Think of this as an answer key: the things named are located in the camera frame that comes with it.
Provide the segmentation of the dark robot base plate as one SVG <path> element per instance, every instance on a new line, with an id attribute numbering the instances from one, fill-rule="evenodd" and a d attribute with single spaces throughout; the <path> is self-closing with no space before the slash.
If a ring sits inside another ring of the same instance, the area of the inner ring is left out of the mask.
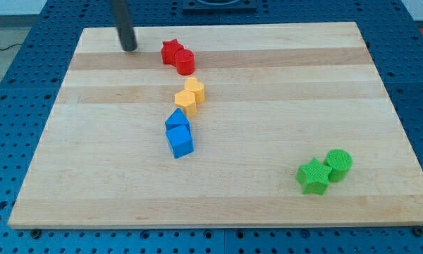
<path id="1" fill-rule="evenodd" d="M 183 13 L 254 11 L 257 0 L 182 0 Z"/>

